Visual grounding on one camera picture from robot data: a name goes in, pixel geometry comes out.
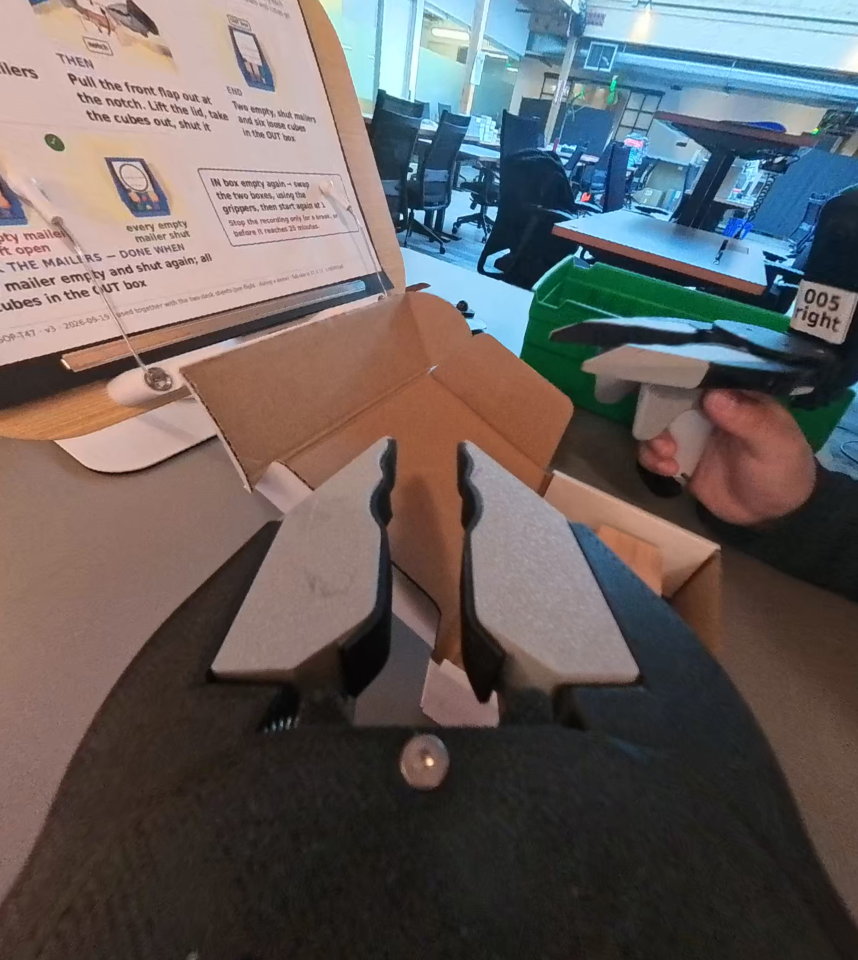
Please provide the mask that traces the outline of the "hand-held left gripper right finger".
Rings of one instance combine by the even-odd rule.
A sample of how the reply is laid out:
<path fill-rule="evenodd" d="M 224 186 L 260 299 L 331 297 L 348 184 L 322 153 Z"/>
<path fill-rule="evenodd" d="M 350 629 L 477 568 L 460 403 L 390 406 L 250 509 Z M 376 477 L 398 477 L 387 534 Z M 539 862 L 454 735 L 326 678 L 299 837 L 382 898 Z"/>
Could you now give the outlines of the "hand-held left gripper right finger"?
<path fill-rule="evenodd" d="M 467 440 L 457 483 L 461 654 L 476 698 L 636 683 L 626 618 L 639 577 Z"/>

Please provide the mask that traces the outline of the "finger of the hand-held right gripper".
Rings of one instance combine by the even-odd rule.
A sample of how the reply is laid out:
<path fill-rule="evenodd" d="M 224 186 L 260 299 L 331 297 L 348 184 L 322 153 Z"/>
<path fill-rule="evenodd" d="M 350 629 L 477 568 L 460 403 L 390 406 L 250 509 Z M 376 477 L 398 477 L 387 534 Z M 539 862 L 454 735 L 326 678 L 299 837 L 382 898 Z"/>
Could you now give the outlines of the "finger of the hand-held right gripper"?
<path fill-rule="evenodd" d="M 584 361 L 581 370 L 595 378 L 597 401 L 615 403 L 640 385 L 693 390 L 713 377 L 723 385 L 762 382 L 781 376 L 782 364 L 718 343 L 624 344 Z"/>
<path fill-rule="evenodd" d="M 554 330 L 550 335 L 556 344 L 588 345 L 601 350 L 618 346 L 686 346 L 721 344 L 722 331 L 713 323 L 671 317 L 591 318 Z"/>

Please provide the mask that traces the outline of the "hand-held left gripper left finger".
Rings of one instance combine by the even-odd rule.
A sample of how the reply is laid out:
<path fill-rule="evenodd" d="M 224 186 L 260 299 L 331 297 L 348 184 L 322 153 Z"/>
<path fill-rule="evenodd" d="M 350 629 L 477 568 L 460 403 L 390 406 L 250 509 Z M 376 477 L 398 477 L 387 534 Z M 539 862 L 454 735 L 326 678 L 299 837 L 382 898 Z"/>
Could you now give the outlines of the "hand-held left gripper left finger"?
<path fill-rule="evenodd" d="M 379 675 L 396 467 L 396 440 L 380 438 L 286 513 L 211 664 L 216 680 L 357 698 Z"/>

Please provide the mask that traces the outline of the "plain wooden cube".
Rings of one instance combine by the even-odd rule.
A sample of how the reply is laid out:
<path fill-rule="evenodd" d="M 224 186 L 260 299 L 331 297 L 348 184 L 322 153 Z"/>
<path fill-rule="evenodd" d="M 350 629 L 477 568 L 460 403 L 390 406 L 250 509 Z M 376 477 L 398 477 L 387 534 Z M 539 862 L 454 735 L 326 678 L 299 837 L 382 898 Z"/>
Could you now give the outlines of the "plain wooden cube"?
<path fill-rule="evenodd" d="M 663 558 L 661 550 L 609 525 L 601 525 L 595 533 L 654 594 L 663 593 Z"/>

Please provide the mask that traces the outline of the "white cardboard mailer box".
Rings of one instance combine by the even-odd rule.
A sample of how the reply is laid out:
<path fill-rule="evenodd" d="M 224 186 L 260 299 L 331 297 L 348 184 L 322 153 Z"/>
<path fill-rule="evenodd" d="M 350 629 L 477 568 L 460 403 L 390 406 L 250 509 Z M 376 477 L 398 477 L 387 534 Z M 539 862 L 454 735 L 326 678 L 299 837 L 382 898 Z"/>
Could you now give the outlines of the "white cardboard mailer box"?
<path fill-rule="evenodd" d="M 432 648 L 420 709 L 435 725 L 494 727 L 504 697 L 480 702 L 462 662 L 462 441 L 569 522 L 594 533 L 609 525 L 661 550 L 662 595 L 639 579 L 628 601 L 627 640 L 639 679 L 610 688 L 631 688 L 652 672 L 643 664 L 643 642 L 653 642 L 671 667 L 683 666 L 690 647 L 719 653 L 719 548 L 567 475 L 549 474 L 572 403 L 495 339 L 473 335 L 444 300 L 392 295 L 209 356 L 181 374 L 249 490 L 272 479 L 280 494 L 293 487 L 301 493 L 278 503 L 283 519 L 375 441 L 396 440 L 387 526 L 391 630 L 398 618 Z"/>

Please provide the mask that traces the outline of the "person's right forearm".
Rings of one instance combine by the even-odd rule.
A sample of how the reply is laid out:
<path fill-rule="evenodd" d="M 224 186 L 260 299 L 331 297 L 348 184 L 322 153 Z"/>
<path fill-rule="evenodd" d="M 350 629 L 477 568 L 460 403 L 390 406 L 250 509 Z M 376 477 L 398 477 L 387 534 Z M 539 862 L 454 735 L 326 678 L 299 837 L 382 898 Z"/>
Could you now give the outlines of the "person's right forearm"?
<path fill-rule="evenodd" d="M 858 604 L 858 480 L 818 466 L 814 491 L 802 506 L 751 526 L 698 511 L 723 545 Z"/>

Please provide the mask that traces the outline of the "person's right hand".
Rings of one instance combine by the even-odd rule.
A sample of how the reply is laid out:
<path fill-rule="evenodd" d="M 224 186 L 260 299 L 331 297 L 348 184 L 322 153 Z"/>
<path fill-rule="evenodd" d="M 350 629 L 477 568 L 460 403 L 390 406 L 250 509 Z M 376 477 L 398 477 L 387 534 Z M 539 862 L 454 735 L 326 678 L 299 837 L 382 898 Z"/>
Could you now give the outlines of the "person's right hand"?
<path fill-rule="evenodd" d="M 712 426 L 688 494 L 720 522 L 756 526 L 800 508 L 818 463 L 790 411 L 747 390 L 709 390 L 701 412 Z"/>

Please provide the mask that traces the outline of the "green plastic bin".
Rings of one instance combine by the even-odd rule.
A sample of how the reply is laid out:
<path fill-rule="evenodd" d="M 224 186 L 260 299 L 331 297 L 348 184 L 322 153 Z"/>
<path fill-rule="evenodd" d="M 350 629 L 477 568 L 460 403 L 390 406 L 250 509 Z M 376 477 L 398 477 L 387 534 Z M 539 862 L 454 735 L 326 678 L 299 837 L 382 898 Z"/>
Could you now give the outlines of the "green plastic bin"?
<path fill-rule="evenodd" d="M 536 283 L 522 349 L 577 407 L 639 441 L 668 432 L 683 474 L 712 432 L 710 390 L 758 391 L 803 410 L 803 434 L 819 450 L 858 380 L 848 354 L 781 314 L 577 257 Z"/>

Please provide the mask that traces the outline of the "wooden-top desk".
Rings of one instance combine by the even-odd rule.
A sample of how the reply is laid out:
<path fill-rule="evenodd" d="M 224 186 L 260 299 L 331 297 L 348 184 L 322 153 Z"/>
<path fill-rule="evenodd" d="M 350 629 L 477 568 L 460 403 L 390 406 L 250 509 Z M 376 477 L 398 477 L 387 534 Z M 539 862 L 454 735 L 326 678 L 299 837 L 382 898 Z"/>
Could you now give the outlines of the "wooden-top desk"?
<path fill-rule="evenodd" d="M 667 271 L 753 296 L 768 286 L 758 246 L 643 213 L 623 209 L 579 217 L 557 222 L 552 233 L 594 256 L 627 260 L 633 270 Z"/>

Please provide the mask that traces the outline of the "office chair with black jacket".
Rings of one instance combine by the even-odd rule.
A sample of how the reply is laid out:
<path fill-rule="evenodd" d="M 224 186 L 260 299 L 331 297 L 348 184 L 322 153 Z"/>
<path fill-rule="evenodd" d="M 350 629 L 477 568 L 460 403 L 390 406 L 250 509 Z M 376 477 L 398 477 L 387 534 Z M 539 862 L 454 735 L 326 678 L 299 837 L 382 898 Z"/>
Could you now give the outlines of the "office chair with black jacket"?
<path fill-rule="evenodd" d="M 564 166 L 548 150 L 520 150 L 504 157 L 499 180 L 497 215 L 477 271 L 531 290 L 576 252 L 577 244 L 554 234 L 554 227 L 575 219 L 578 210 Z"/>

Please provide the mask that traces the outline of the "raised standing desk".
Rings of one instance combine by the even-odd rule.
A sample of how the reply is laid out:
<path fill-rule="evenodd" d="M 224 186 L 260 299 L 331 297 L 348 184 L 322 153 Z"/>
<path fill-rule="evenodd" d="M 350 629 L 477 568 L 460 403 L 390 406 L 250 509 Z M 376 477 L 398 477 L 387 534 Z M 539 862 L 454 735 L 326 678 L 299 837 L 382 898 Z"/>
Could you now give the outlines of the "raised standing desk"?
<path fill-rule="evenodd" d="M 713 227 L 710 218 L 712 205 L 735 160 L 775 163 L 785 169 L 789 158 L 795 157 L 803 148 L 814 147 L 819 141 L 817 134 L 795 136 L 781 128 L 776 130 L 772 125 L 759 123 L 714 121 L 661 110 L 654 114 L 654 118 L 709 152 L 708 161 L 692 191 L 671 217 L 673 223 L 706 232 Z"/>

